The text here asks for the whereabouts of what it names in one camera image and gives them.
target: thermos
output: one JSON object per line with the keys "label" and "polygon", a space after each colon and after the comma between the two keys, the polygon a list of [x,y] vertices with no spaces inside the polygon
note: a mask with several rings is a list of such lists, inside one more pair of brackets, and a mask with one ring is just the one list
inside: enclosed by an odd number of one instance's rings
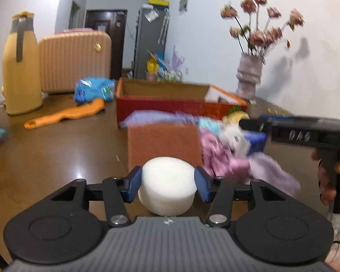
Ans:
{"label": "thermos", "polygon": [[39,69],[39,46],[33,28],[34,14],[13,16],[2,57],[3,95],[6,112],[19,115],[43,105]]}

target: red cardboard box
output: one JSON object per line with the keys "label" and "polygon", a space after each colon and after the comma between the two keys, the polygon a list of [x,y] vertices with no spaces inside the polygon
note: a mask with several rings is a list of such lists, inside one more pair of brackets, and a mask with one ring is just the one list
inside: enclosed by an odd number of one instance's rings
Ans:
{"label": "red cardboard box", "polygon": [[152,82],[120,78],[117,124],[135,110],[181,111],[220,120],[232,107],[247,111],[247,102],[213,85]]}

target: orange brush handle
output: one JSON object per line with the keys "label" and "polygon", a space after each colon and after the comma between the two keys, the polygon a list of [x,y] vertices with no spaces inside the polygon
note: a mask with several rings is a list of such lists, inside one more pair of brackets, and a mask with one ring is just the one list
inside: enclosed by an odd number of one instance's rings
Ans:
{"label": "orange brush handle", "polygon": [[48,116],[42,116],[37,119],[27,121],[24,124],[26,129],[35,129],[42,126],[55,124],[64,119],[77,120],[87,116],[93,116],[105,109],[104,100],[96,98],[90,104],[85,104],[78,107],[67,108]]}

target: wooden table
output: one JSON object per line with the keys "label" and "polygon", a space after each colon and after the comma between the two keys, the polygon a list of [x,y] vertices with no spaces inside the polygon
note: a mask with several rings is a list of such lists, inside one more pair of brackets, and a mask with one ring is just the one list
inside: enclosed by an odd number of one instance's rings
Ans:
{"label": "wooden table", "polygon": [[[0,110],[0,128],[8,131],[0,144],[0,253],[10,262],[3,242],[6,223],[22,210],[51,194],[72,180],[84,178],[87,183],[100,183],[111,176],[126,176],[127,135],[117,128],[116,104],[108,103],[106,112],[80,120],[65,120],[35,130],[26,130],[23,123],[46,114],[75,106],[72,95],[49,96],[44,107],[22,116],[9,117]],[[256,117],[280,108],[257,99],[250,106]],[[310,149],[268,143],[267,154],[301,183],[299,200],[325,212],[319,201],[317,163],[310,160]],[[137,199],[126,205],[131,219],[151,215]],[[187,215],[204,217],[209,205],[197,197]],[[234,206],[233,218],[246,211],[244,202]],[[90,211],[105,220],[103,202],[91,202]]]}

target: blue plastic bag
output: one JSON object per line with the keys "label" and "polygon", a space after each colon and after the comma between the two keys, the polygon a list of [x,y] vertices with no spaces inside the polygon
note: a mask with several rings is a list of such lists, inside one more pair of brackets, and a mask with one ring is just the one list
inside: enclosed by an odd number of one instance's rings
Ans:
{"label": "blue plastic bag", "polygon": [[80,79],[76,83],[74,100],[76,102],[92,102],[95,98],[113,101],[115,81],[105,78]]}

